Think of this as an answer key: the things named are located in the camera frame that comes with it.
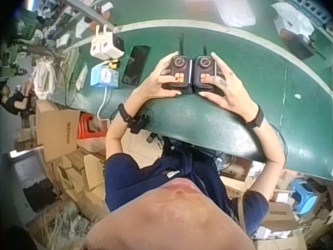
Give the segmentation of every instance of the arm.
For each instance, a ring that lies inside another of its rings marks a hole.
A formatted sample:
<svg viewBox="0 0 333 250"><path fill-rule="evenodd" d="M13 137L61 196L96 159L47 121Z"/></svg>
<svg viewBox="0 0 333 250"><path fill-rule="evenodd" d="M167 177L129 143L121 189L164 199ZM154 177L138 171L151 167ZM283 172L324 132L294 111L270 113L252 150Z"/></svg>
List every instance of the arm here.
<svg viewBox="0 0 333 250"><path fill-rule="evenodd" d="M14 107L17 108L17 109L21 109L21 110L25 110L27 108L27 104L28 104L28 101L29 101L29 98L26 97L26 96L29 96L29 92L32 88L32 81L30 81L28 83L28 86L24 92L24 99L23 101L19 102L19 101L15 101L14 102Z"/></svg>
<svg viewBox="0 0 333 250"><path fill-rule="evenodd" d="M165 74L169 73L169 71L166 70L166 67L170 64L171 58L177 54L178 52L175 52L161 59L150 76L132 92L131 96L124 103L125 110L131 117L134 117L144 103L152 98L173 97L181 94L179 91L165 90L161 87L163 83L177 82L174 76L165 76ZM107 159L116 153L123 152L121 139L123 138L126 129L127 123L123 121L118 113L106 135Z"/></svg>
<svg viewBox="0 0 333 250"><path fill-rule="evenodd" d="M210 92L200 92L199 94L215 102L220 107L239 114L246 122L252 121L258 113L257 104L250 98L242 82L229 66L215 53L212 53L212 57L215 59L225 79L216 76L206 78L205 82L220 88L225 93L225 96L221 97ZM261 143L267 162L263 172L250 190L261 193L269 200L284 167L285 156L273 128L266 119L263 120L259 128L256 127L253 130Z"/></svg>

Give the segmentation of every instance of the navy blue shirt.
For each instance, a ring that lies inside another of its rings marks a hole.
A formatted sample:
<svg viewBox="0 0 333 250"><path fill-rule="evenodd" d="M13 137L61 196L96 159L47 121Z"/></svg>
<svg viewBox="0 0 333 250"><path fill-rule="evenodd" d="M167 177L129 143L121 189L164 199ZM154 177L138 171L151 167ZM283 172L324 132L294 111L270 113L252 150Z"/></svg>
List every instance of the navy blue shirt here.
<svg viewBox="0 0 333 250"><path fill-rule="evenodd" d="M166 171L177 173L169 178ZM153 165L142 169L128 154L112 155L105 165L105 202L110 211L114 211L145 192L178 177L192 180L221 210L238 221L237 201L227 197L226 188L216 168L193 161L189 152L182 152L178 157L163 156ZM268 202L262 194L255 191L245 194L244 217L248 235L258 229L267 212Z"/></svg>

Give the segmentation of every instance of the smartphone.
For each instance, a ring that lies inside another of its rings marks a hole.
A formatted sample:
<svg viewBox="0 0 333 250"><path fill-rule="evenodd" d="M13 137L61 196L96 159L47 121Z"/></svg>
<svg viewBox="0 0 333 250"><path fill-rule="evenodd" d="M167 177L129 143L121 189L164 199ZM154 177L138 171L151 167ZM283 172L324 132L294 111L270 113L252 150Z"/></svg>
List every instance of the smartphone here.
<svg viewBox="0 0 333 250"><path fill-rule="evenodd" d="M138 85L145 65L150 47L134 46L127 62L122 82L129 85Z"/></svg>

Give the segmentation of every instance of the white plastic bag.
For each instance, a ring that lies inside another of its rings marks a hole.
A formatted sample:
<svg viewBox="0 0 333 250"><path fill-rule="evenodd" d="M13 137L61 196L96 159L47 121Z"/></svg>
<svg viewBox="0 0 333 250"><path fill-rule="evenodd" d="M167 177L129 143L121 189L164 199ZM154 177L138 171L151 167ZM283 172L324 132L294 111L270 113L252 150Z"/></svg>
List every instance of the white plastic bag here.
<svg viewBox="0 0 333 250"><path fill-rule="evenodd" d="M52 63L53 61L42 58L32 72L34 90L39 99L47 99L56 88L56 74Z"/></svg>
<svg viewBox="0 0 333 250"><path fill-rule="evenodd" d="M272 7L276 9L279 17L274 20L277 32L280 34L282 29L286 29L296 35L302 34L309 39L314 28L309 19L293 6L287 3L276 3Z"/></svg>
<svg viewBox="0 0 333 250"><path fill-rule="evenodd" d="M231 27L255 25L255 16L247 0L215 0L223 22Z"/></svg>

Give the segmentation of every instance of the hand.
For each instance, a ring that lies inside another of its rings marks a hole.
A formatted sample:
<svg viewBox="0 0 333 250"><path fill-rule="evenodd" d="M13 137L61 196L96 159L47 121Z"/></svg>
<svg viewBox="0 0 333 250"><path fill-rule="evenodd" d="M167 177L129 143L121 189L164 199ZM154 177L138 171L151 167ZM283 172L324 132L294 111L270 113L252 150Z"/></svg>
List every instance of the hand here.
<svg viewBox="0 0 333 250"><path fill-rule="evenodd" d="M246 122L252 121L258 113L257 104L252 101L242 82L231 68L215 53L211 53L211 55L216 61L217 67L222 71L225 80L219 76L214 76L206 77L203 82L214 84L224 92L225 96L222 97L211 92L199 92L199 95L218 104L221 108L239 114Z"/></svg>
<svg viewBox="0 0 333 250"><path fill-rule="evenodd" d="M133 94L147 101L152 98L174 97L181 95L180 91L165 90L162 88L163 83L177 82L176 77L166 76L170 74L166 68L170 65L171 58L178 55L178 52L171 53L161 59L156 65L154 71L147 77L143 83L133 91Z"/></svg>

